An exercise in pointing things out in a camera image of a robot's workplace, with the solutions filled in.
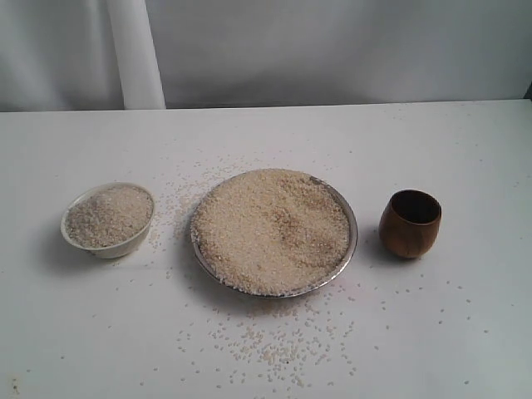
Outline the brown wooden cup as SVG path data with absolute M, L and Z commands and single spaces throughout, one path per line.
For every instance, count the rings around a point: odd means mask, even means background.
M 384 248 L 392 254 L 417 259 L 435 243 L 441 217 L 441 205 L 431 195 L 401 190 L 389 199 L 377 232 Z

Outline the spilled rice grains on table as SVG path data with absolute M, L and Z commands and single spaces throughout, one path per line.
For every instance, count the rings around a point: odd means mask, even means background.
M 224 288 L 197 264 L 188 223 L 200 198 L 247 170 L 284 168 L 333 185 L 355 212 L 354 257 L 328 285 L 295 298 L 251 297 Z M 118 266 L 124 298 L 146 306 L 137 337 L 152 337 L 152 372 L 174 368 L 181 386 L 211 380 L 217 390 L 264 384 L 276 392 L 359 384 L 375 377 L 442 388 L 470 387 L 475 333 L 464 286 L 458 227 L 466 214 L 470 173 L 455 161 L 364 159 L 282 151 L 212 160 L 129 165 L 123 180 L 154 191 L 155 224 L 141 250 Z M 382 248 L 380 213 L 393 191 L 419 189 L 443 208 L 431 251 L 403 261 Z

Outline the rice in white bowl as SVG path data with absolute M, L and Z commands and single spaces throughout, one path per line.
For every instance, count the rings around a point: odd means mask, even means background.
M 143 189 L 119 185 L 97 191 L 67 213 L 68 236 L 84 248 L 105 248 L 138 234 L 154 208 Z

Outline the white ceramic bowl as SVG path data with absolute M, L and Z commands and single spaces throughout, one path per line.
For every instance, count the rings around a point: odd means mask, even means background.
M 148 224 L 138 234 L 136 234 L 135 236 L 131 237 L 130 239 L 128 239 L 128 240 L 126 240 L 126 241 L 124 241 L 124 242 L 122 242 L 120 244 L 116 244 L 116 245 L 113 245 L 113 246 L 110 246 L 110 247 L 105 247 L 105 248 L 84 248 L 84 247 L 80 246 L 79 244 L 77 244 L 74 240 L 72 240 L 68 236 L 68 233 L 67 233 L 66 219 L 67 219 L 68 211 L 74 205 L 76 205 L 79 202 L 89 198 L 91 195 L 95 194 L 97 191 L 105 189 L 105 188 L 109 188 L 109 187 L 119 186 L 119 185 L 130 185 L 130 186 L 134 186 L 134 187 L 143 189 L 151 196 L 151 199 L 152 199 L 153 204 L 154 204 L 154 208 L 153 208 L 153 212 L 152 212 L 152 215 L 150 217 L 150 220 L 149 220 Z M 61 230 L 62 237 L 71 246 L 73 246 L 73 247 L 75 247 L 77 249 L 83 250 L 83 251 L 85 251 L 85 252 L 87 252 L 89 254 L 93 254 L 97 258 L 100 258 L 100 259 L 117 259 L 117 258 L 120 258 L 122 256 L 125 256 L 125 255 L 135 251 L 139 247 L 139 245 L 144 241 L 145 237 L 147 236 L 147 234 L 149 232 L 150 225 L 151 225 L 151 222 L 152 222 L 152 219 L 154 218 L 154 216 L 155 216 L 155 200 L 154 200 L 153 196 L 151 195 L 151 193 L 149 192 L 149 190 L 145 189 L 144 187 L 142 187 L 140 185 L 133 184 L 133 183 L 114 182 L 114 183 L 108 183 L 108 184 L 99 185 L 97 187 L 91 188 L 87 192 L 83 193 L 82 195 L 79 195 L 76 199 L 74 199 L 68 205 L 67 209 L 63 213 L 62 220 L 61 220 L 61 223 L 60 223 L 60 230 Z

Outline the white backdrop curtain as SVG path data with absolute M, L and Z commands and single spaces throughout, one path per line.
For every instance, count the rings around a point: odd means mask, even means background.
M 528 1 L 4 1 L 3 111 L 516 99 Z

